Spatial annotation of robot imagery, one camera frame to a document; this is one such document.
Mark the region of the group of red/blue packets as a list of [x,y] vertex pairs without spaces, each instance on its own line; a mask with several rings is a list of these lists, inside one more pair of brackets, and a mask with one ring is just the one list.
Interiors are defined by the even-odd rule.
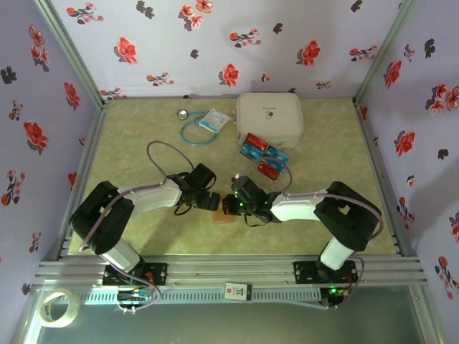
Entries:
[[267,141],[248,133],[240,147],[240,154],[256,163],[257,171],[277,181],[290,160],[290,156]]

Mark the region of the blue credit card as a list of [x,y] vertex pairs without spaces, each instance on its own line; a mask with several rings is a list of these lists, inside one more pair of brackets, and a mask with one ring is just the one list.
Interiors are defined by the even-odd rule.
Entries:
[[244,142],[240,148],[240,153],[251,161],[258,161],[263,157],[263,152],[249,143]]
[[285,154],[281,150],[277,149],[276,147],[273,147],[269,145],[266,148],[265,155],[274,159],[277,159],[279,161],[282,161],[284,163],[287,163],[289,160],[289,155]]

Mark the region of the white blue sealed packet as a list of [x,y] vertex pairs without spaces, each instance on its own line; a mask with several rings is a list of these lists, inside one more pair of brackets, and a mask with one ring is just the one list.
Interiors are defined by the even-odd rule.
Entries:
[[222,111],[212,108],[199,120],[198,125],[211,133],[218,134],[231,119]]

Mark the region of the white red label tag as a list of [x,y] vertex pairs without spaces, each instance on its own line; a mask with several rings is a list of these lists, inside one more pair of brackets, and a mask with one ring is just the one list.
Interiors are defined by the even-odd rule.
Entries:
[[226,282],[224,285],[224,298],[233,301],[250,301],[252,299],[252,285]]

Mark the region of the blue stethoscope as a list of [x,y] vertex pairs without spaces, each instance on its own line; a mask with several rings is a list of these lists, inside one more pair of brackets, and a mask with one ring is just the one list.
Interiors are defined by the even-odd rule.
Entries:
[[199,128],[199,121],[208,113],[208,110],[198,110],[198,111],[187,111],[185,109],[180,109],[177,111],[177,118],[180,121],[183,121],[184,124],[180,130],[180,137],[181,139],[188,145],[202,147],[209,145],[210,143],[214,142],[217,138],[217,134],[214,133],[212,137],[210,137],[206,141],[196,142],[193,140],[189,140],[186,136],[186,131],[190,128]]

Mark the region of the white plastic storage box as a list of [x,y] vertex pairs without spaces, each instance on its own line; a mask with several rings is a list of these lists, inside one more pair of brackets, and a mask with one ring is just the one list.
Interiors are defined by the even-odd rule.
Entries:
[[237,98],[237,139],[253,134],[279,148],[294,148],[304,131],[301,102],[293,93],[244,93]]

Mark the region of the clear tape roll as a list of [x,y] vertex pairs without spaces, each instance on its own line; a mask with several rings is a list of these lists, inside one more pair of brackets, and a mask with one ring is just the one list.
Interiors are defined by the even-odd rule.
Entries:
[[[67,298],[67,309],[62,316],[54,319],[52,306],[59,297]],[[80,312],[80,297],[70,290],[57,288],[47,292],[39,306],[39,318],[46,328],[64,328],[70,325]]]

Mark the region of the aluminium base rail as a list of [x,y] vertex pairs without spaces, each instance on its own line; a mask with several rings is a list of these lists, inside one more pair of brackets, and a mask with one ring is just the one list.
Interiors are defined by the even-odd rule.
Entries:
[[[218,289],[225,282],[249,283],[259,288],[296,287],[293,264],[315,262],[313,255],[164,255],[150,256],[151,263],[168,265],[166,289]],[[392,287],[421,285],[427,278],[420,260],[399,255],[365,255],[356,262],[363,272],[360,286]],[[31,282],[33,290],[60,286],[101,287],[105,263],[89,255],[71,255],[43,261]]]

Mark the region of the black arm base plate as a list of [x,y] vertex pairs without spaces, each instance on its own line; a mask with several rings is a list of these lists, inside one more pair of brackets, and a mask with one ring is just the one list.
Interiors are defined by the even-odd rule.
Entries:
[[[167,263],[140,263],[132,271],[130,275],[141,278],[157,286],[164,286],[166,284],[168,265]],[[111,265],[105,267],[102,279],[103,286],[117,286],[117,287],[133,287],[133,286],[145,286],[144,283],[127,277],[124,274],[118,272]]]
[[352,285],[359,278],[356,264],[351,260],[345,261],[338,270],[333,270],[319,261],[297,261],[293,263],[293,275],[297,285]]

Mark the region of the aluminium side rail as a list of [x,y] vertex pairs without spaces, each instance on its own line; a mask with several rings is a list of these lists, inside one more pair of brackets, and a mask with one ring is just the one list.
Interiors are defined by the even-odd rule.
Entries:
[[93,124],[88,134],[82,159],[77,170],[75,183],[72,187],[69,203],[62,221],[60,229],[61,239],[57,243],[56,260],[60,260],[68,255],[68,248],[70,247],[72,237],[72,229],[69,225],[70,216],[80,205],[83,196],[85,195],[85,189],[93,167],[93,161],[100,141],[100,135],[103,130],[104,122],[108,114],[108,110],[110,109],[110,103],[110,100],[105,101],[102,109],[96,112]]
[[387,220],[387,227],[397,245],[397,253],[403,257],[413,257],[412,250],[407,246],[404,240],[404,222],[396,210],[395,194],[392,189],[392,185],[387,173],[384,160],[381,155],[381,151],[378,145],[375,145],[374,139],[377,135],[374,134],[374,130],[368,119],[364,119],[362,115],[361,106],[356,101],[356,98],[352,99],[353,106],[356,111],[359,124],[361,126],[362,135],[366,144],[366,149],[369,154],[369,158],[372,164],[375,178],[377,180],[377,187],[379,190],[379,196],[384,208],[384,215]]

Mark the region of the aluminium frame post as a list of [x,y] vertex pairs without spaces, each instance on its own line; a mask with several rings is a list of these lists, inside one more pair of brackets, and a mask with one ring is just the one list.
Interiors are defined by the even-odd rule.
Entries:
[[361,83],[356,95],[352,98],[353,104],[357,104],[361,101],[365,92],[369,88],[372,80],[375,78],[375,74],[379,69],[379,66],[383,63],[384,58],[389,54],[392,45],[397,41],[400,32],[403,30],[404,26],[410,20],[412,12],[416,9],[420,0],[403,0],[400,2],[397,15],[392,22],[389,31],[387,32],[386,37],[384,38],[377,55],[372,62],[369,71],[365,75],[363,82]]
[[97,85],[85,65],[80,53],[77,50],[68,30],[65,28],[59,14],[57,13],[51,0],[33,0],[37,9],[44,17],[49,29],[54,34],[55,39],[65,53],[72,65],[73,70],[80,78],[89,96],[99,109],[103,109],[105,101],[100,95]]

